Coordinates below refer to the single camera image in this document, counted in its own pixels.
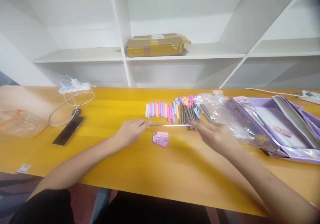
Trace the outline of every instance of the clear plastic packaging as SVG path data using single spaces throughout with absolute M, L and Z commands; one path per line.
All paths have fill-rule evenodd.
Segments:
M 193 100 L 209 122 L 227 125 L 238 139 L 254 140 L 254 134 L 249 127 L 240 124 L 237 117 L 227 108 L 226 103 L 229 98 L 223 95 L 223 91 L 214 90 L 213 93 L 200 93 Z
M 19 137 L 38 135 L 48 125 L 46 120 L 26 111 L 0 111 L 0 132 Z

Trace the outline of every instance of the hand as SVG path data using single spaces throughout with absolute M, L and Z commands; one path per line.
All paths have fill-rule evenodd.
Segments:
M 128 147 L 139 140 L 141 134 L 149 128 L 150 124 L 151 121 L 145 122 L 144 119 L 125 121 L 114 137 L 123 148 Z
M 209 147 L 226 158 L 244 150 L 229 127 L 224 124 L 209 123 L 203 120 L 191 121 L 190 124 L 199 131 L 202 140 Z

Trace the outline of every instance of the wooden table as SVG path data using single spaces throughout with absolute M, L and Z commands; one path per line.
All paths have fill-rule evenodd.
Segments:
M 96 97 L 81 106 L 85 122 L 66 147 L 52 145 L 64 126 L 48 126 L 34 138 L 0 135 L 0 171 L 15 173 L 29 164 L 28 174 L 46 176 L 54 167 L 75 154 L 112 136 L 128 119 L 143 118 L 145 104 L 152 101 L 171 103 L 175 97 L 197 95 L 210 90 L 92 88 Z M 229 97 L 271 97 L 268 93 L 225 89 Z M 78 104 L 92 94 L 76 97 Z M 54 87 L 3 86 L 0 109 L 25 109 L 45 119 L 64 99 Z M 319 105 L 288 97 L 316 116 Z M 70 118 L 73 107 L 63 105 L 52 119 L 61 123 Z M 153 123 L 167 123 L 151 118 Z M 167 148 L 151 142 L 157 131 L 169 132 Z M 249 151 L 258 156 L 254 149 Z M 320 203 L 318 189 L 320 167 L 267 157 L 258 150 L 271 171 L 312 203 Z M 249 183 L 222 156 L 204 144 L 196 131 L 184 127 L 152 127 L 140 140 L 98 164 L 82 183 L 190 202 L 254 215 L 266 215 L 261 199 Z

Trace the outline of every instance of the white cable cord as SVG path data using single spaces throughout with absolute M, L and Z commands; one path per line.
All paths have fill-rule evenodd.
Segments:
M 65 96 L 64 94 L 63 94 L 63 97 L 64 97 L 65 102 L 67 102 L 67 103 L 68 103 L 69 105 L 71 105 L 71 106 L 83 106 L 83 105 L 91 102 L 92 99 L 96 96 L 96 94 L 95 94 L 94 92 L 81 92 L 81 93 L 79 93 L 79 94 L 77 94 L 77 95 L 85 94 L 85 93 L 92 93 L 92 94 L 93 94 L 93 97 L 92 97 L 89 101 L 87 101 L 87 102 L 85 102 L 85 103 L 83 103 L 83 104 L 81 104 L 81 105 L 73 105 L 73 104 L 71 104 L 71 103 L 68 102 L 68 101 L 70 100 L 70 98 L 67 100 L 67 99 L 66 99 L 66 96 Z
M 67 76 L 67 77 L 69 77 L 69 78 L 72 80 L 72 77 L 71 77 L 71 76 L 68 76 L 68 75 L 62 74 L 62 75 L 60 75 L 60 76 L 59 76 L 59 78 L 60 78 L 61 76 Z
M 58 124 L 58 125 L 52 125 L 52 124 L 50 123 L 50 118 L 51 118 L 52 114 L 53 114 L 63 103 L 68 102 L 70 99 L 73 100 L 74 105 L 75 105 L 75 107 L 76 107 L 76 109 L 77 109 L 76 101 L 75 101 L 73 98 L 74 98 L 75 96 L 78 96 L 78 95 L 79 95 L 79 94 L 75 94 L 74 96 L 70 97 L 68 100 L 65 100 L 64 102 L 60 103 L 60 104 L 53 110 L 53 112 L 51 112 L 51 114 L 50 114 L 50 116 L 49 116 L 49 119 L 48 119 L 48 123 L 49 123 L 50 126 L 61 126 L 61 125 L 63 125 L 63 124 L 66 124 L 67 122 L 71 121 L 71 119 L 75 116 L 76 112 L 74 112 L 74 114 L 72 115 L 72 117 L 71 117 L 68 121 L 66 121 L 66 122 L 64 122 L 64 123 L 61 123 L 61 124 Z
M 303 97 L 303 98 L 317 97 L 317 96 L 305 97 L 305 96 L 300 96 L 300 95 L 296 95 L 296 94 L 281 93 L 281 92 L 271 92 L 271 91 L 266 91 L 266 90 L 261 90 L 261 89 L 255 89 L 255 88 L 245 88 L 245 90 L 256 90 L 256 91 L 269 92 L 269 93 L 273 93 L 273 94 L 289 95 L 289 96 Z
M 62 75 L 60 75 L 59 77 L 61 77 L 61 76 L 67 76 L 67 77 L 69 77 L 69 78 L 72 80 L 72 78 L 71 78 L 70 76 L 68 76 L 68 75 L 62 74 Z M 60 86 L 62 86 L 62 82 L 61 82 L 61 81 L 69 81 L 69 82 L 71 82 L 70 80 L 67 80 L 67 79 L 61 79 L 61 80 L 60 80 Z M 93 97 L 92 97 L 89 101 L 87 101 L 87 102 L 85 102 L 85 103 L 83 103 L 83 104 L 77 105 L 76 101 L 74 100 L 74 97 L 76 97 L 76 96 L 78 96 L 78 95 L 81 95 L 81 94 L 85 94 L 85 93 L 92 93 L 92 94 L 93 94 Z M 48 119 L 49 125 L 50 125 L 50 126 L 61 126 L 61 125 L 64 125 L 64 124 L 66 124 L 67 122 L 71 121 L 72 118 L 75 116 L 76 112 L 74 112 L 74 114 L 72 115 L 72 117 L 71 117 L 69 120 L 65 121 L 64 123 L 61 123 L 61 124 L 58 124 L 58 125 L 52 125 L 52 124 L 50 123 L 50 118 L 51 118 L 51 116 L 53 115 L 53 113 L 55 113 L 55 111 L 58 110 L 59 107 L 60 107 L 62 104 L 64 104 L 65 102 L 68 103 L 68 104 L 71 105 L 71 106 L 74 106 L 74 107 L 77 109 L 79 106 L 83 106 L 83 105 L 89 103 L 90 101 L 92 101 L 95 96 L 96 96 L 96 94 L 95 94 L 94 92 L 81 92 L 81 93 L 75 94 L 74 96 L 70 97 L 69 99 L 66 99 L 66 96 L 63 94 L 64 102 L 60 103 L 60 104 L 53 110 L 53 112 L 51 112 L 51 114 L 50 114 L 50 116 L 49 116 L 49 119 Z M 70 99 L 73 100 L 74 105 L 68 102 Z

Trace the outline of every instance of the black phone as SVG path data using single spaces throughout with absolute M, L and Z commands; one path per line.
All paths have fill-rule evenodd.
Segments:
M 52 144 L 65 146 L 76 133 L 80 125 L 83 123 L 85 117 L 74 116 L 72 120 L 66 125 L 62 132 L 57 136 Z

